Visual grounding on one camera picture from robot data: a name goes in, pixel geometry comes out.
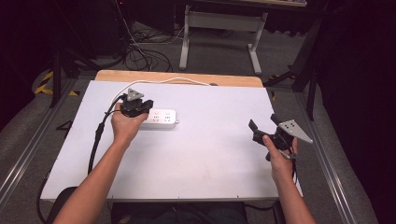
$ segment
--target table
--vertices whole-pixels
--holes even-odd
[[[229,1],[226,4],[232,4],[234,1]],[[258,3],[264,5],[286,6],[286,7],[305,7],[306,3],[289,2],[282,0],[242,0],[239,4]],[[191,6],[186,5],[185,20],[184,20],[184,37],[181,49],[179,68],[185,70],[187,68],[187,60],[189,54],[189,30],[190,27],[212,28],[212,29],[226,29],[245,32],[256,32],[253,44],[247,45],[247,50],[250,55],[254,73],[256,75],[262,74],[259,59],[257,57],[256,49],[262,36],[268,13],[263,12],[260,17],[249,17],[239,15],[223,15],[217,13],[195,12],[190,11]]]
[[[134,84],[134,89],[154,100],[154,108],[174,108],[180,123],[171,131],[138,133],[124,155],[107,199],[196,202],[277,198],[271,165],[265,160],[266,149],[251,140],[248,128],[249,119],[265,132],[272,133],[276,128],[269,119],[273,110],[259,78],[100,71],[84,95],[41,199],[53,201],[63,189],[85,178],[98,120],[113,97],[111,93],[125,86],[123,81],[174,76],[224,86]],[[108,120],[95,162],[111,141]]]

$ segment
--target hand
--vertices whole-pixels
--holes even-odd
[[[292,161],[284,158],[282,154],[277,150],[274,143],[271,139],[265,135],[262,137],[262,141],[265,146],[268,148],[268,151],[271,155],[271,166],[272,166],[272,177],[276,184],[285,179],[291,179],[292,172]],[[293,139],[292,147],[294,149],[294,153],[297,154],[297,138]]]
[[[113,144],[121,144],[121,146],[126,149],[131,145],[132,140],[139,130],[140,124],[148,118],[149,114],[144,113],[135,118],[128,118],[120,112],[120,106],[120,103],[116,104],[116,111],[113,113],[111,119],[114,133]]]

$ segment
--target power outlet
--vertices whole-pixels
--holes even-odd
[[[150,109],[148,118],[140,125],[141,130],[173,129],[178,120],[172,109]]]

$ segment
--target power strip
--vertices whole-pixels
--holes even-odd
[[[176,127],[176,111],[172,109],[150,109],[148,118],[140,125],[140,130],[168,130]]]

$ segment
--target forearm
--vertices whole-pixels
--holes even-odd
[[[316,223],[291,178],[276,181],[286,223]]]
[[[94,223],[106,202],[126,147],[113,144],[78,186],[55,223]]]

